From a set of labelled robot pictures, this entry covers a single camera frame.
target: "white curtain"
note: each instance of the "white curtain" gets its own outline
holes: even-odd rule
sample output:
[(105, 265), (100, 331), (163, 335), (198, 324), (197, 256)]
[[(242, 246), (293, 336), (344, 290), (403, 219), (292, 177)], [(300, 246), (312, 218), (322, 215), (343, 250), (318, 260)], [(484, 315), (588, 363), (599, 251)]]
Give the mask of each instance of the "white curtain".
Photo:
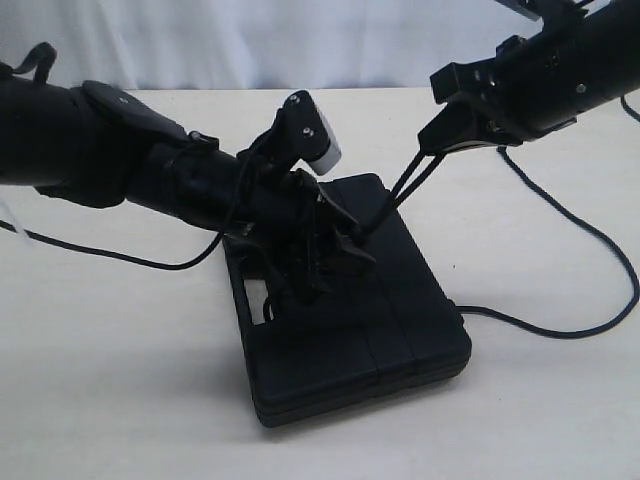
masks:
[(493, 0), (2, 0), (0, 58), (49, 41), (64, 86), (422, 86), (540, 27)]

